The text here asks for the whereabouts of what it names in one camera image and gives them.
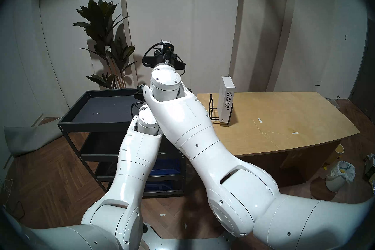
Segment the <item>door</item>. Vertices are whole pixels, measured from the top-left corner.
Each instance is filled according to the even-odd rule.
[[[375,124],[375,22],[368,19],[367,40],[356,83],[349,99]]]

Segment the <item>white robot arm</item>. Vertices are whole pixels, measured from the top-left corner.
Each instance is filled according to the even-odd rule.
[[[143,234],[143,191],[162,135],[148,106],[142,106],[121,144],[111,188],[86,211],[81,225],[30,229],[4,211],[8,220],[33,249],[137,250]]]
[[[224,147],[206,109],[168,62],[153,69],[143,96],[147,105],[121,144],[113,184],[81,225],[34,230],[7,215],[34,249],[138,249],[141,199],[163,133],[190,160],[214,215],[236,237],[253,232],[274,249],[332,249],[351,238],[372,204],[373,199],[350,205],[280,194],[266,171]]]
[[[331,249],[350,239],[373,199],[350,205],[280,194],[267,172],[224,147],[206,109],[182,82],[177,98],[172,90],[155,90],[160,87],[155,70],[175,82],[170,67],[158,66],[151,88],[143,88],[144,98],[164,135],[201,177],[210,207],[224,228],[236,237],[253,231],[274,249]],[[158,81],[167,83],[160,77]],[[156,100],[155,92],[164,101]]]

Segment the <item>book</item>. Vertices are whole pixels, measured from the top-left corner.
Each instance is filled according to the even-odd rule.
[[[218,98],[218,114],[220,123],[229,124],[233,109],[233,98],[236,87],[230,76],[221,76],[219,98]]]

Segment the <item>light wood tabletop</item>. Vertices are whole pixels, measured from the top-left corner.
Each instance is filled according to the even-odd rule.
[[[218,94],[212,94],[214,107]],[[210,94],[198,94],[208,111]],[[229,126],[213,122],[235,156],[290,151],[340,140],[359,130],[316,92],[235,93]]]

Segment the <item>wooden floor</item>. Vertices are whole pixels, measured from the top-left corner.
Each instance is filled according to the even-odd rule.
[[[341,143],[345,148],[343,160],[356,168],[352,184],[345,184],[337,194],[327,190],[324,178],[329,172],[321,168],[308,182],[300,182],[295,172],[281,172],[280,164],[285,153],[248,157],[251,162],[264,168],[280,186],[280,192],[306,198],[332,200],[335,202],[358,203],[371,197],[371,187],[362,180],[363,159],[375,152],[375,125],[350,101],[339,100],[340,111],[360,130],[360,134],[349,137]],[[78,148],[87,137],[86,133],[69,134]],[[186,196],[179,198],[143,199],[141,212],[162,238],[214,238],[223,227],[212,214],[206,190],[200,178],[188,165]],[[27,227],[42,229],[76,225],[87,208],[100,199],[100,189],[72,149],[61,137],[41,149],[20,156],[13,161],[7,175],[13,180],[7,202],[8,211],[14,216],[25,216],[21,223]],[[10,189],[12,181],[6,181]],[[6,202],[7,195],[2,196]],[[232,249],[267,249],[254,236],[237,239]]]

